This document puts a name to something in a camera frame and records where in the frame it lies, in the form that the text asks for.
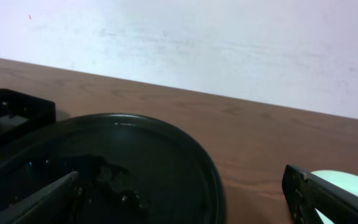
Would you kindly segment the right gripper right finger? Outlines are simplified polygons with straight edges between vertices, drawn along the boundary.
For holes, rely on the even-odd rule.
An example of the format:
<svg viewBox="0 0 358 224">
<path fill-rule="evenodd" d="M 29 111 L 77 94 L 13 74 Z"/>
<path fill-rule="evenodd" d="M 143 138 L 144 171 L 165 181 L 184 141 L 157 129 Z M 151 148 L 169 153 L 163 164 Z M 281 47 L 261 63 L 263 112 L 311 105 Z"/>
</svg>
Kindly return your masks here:
<svg viewBox="0 0 358 224">
<path fill-rule="evenodd" d="M 288 164 L 282 190 L 294 224 L 322 223 L 322 213 L 333 223 L 358 223 L 358 196 Z"/>
</svg>

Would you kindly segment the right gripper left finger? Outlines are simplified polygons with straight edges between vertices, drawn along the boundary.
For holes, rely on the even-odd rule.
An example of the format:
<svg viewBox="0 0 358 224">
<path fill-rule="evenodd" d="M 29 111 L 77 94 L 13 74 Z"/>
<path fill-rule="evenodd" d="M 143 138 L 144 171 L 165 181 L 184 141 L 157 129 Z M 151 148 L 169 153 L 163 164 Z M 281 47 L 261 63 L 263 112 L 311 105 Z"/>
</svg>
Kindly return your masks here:
<svg viewBox="0 0 358 224">
<path fill-rule="evenodd" d="M 78 198 L 79 172 L 72 171 L 46 187 L 0 211 L 0 224 L 49 223 Z"/>
</svg>

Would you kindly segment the light blue plate back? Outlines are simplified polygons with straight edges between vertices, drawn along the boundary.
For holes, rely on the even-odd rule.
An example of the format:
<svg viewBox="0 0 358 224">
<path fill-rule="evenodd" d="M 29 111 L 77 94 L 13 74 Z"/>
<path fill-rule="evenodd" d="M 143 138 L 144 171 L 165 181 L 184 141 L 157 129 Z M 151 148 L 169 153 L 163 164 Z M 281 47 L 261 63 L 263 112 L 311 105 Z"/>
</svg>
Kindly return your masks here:
<svg viewBox="0 0 358 224">
<path fill-rule="evenodd" d="M 357 197 L 357 199 L 352 199 L 352 203 L 358 206 L 358 175 L 337 170 L 315 170 L 311 173 Z M 333 217 L 328 217 L 317 208 L 315 211 L 323 224 L 358 223 L 358 217 L 354 217 L 353 214 L 346 216 L 341 212 Z"/>
</svg>

